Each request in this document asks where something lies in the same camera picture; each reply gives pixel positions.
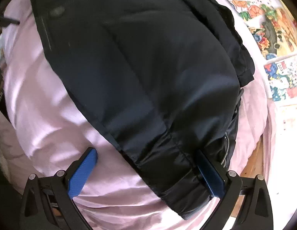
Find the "wooden floor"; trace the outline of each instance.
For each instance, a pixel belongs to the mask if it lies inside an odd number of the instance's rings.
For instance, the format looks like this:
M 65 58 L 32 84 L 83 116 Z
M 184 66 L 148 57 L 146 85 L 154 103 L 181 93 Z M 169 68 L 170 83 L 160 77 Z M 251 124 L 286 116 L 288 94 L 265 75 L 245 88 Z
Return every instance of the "wooden floor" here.
M 262 136 L 256 145 L 256 149 L 253 151 L 252 155 L 249 157 L 247 166 L 244 168 L 240 176 L 254 178 L 258 174 L 263 174 L 263 140 Z M 240 196 L 237 203 L 232 211 L 231 216 L 237 217 L 240 207 L 243 202 L 243 196 Z

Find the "blue gripper pad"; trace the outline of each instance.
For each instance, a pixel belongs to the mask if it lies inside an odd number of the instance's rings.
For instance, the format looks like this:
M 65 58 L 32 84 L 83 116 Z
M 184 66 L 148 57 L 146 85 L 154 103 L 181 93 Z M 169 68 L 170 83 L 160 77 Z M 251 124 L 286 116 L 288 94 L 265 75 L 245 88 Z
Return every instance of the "blue gripper pad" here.
M 71 199 L 80 194 L 96 163 L 97 151 L 96 149 L 92 149 L 69 180 L 69 189 L 67 193 Z
M 213 196 L 222 199 L 225 195 L 225 184 L 215 167 L 201 150 L 196 153 L 196 164 L 202 173 Z

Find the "bed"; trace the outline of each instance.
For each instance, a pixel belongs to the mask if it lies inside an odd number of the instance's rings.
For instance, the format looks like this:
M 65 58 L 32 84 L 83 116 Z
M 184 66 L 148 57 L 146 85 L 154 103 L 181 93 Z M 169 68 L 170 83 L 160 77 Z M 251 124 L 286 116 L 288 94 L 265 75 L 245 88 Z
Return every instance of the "bed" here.
M 93 146 L 101 158 L 74 201 L 94 230 L 199 229 L 217 200 L 213 199 L 187 221 L 171 211 L 77 110 L 45 59 L 30 0 L 12 0 L 5 16 L 21 22 L 3 31 L 6 62 L 1 64 L 7 111 L 13 127 L 0 114 L 0 128 L 5 129 L 0 131 L 0 149 L 7 160 L 13 186 L 22 192 L 29 174 L 52 176 L 57 170 L 65 170 L 87 147 Z M 253 163 L 249 160 L 252 153 L 262 153 L 260 171 L 268 181 L 274 148 L 275 107 L 267 100 L 269 84 L 257 44 L 241 18 L 234 15 L 234 19 L 236 31 L 250 52 L 256 70 L 254 81 L 244 87 L 230 169 L 243 175 L 247 164 Z M 13 137 L 6 138 L 8 132 Z M 13 143 L 6 151 L 5 144 L 11 139 Z M 261 147 L 256 148 L 260 139 Z

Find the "black jacket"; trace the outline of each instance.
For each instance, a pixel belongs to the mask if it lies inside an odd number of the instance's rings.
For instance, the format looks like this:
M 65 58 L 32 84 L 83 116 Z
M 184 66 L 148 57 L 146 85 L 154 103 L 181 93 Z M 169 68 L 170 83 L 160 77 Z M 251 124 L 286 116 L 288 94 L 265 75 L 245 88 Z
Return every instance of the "black jacket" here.
M 254 64 L 215 0 L 31 0 L 46 59 L 77 108 L 187 219 L 210 198 L 199 148 L 226 167 Z

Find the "pink bedsheet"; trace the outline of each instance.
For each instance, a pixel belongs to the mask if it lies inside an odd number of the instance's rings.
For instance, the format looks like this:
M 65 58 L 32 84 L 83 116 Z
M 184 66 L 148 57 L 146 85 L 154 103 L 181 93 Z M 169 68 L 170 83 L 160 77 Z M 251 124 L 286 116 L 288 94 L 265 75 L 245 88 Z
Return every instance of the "pink bedsheet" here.
M 170 210 L 73 104 L 45 59 L 30 0 L 12 0 L 5 15 L 21 22 L 4 31 L 7 66 L 2 68 L 7 110 L 33 167 L 44 176 L 52 176 L 93 146 L 99 153 L 98 163 L 81 194 L 74 198 L 93 229 L 198 230 L 217 201 L 212 200 L 187 221 Z M 266 93 L 257 69 L 254 77 L 242 97 L 237 145 L 231 160 L 231 169 L 238 173 L 263 134 L 268 118 Z M 16 166 L 10 172 L 21 175 Z M 23 187 L 27 176 L 19 179 L 16 186 Z

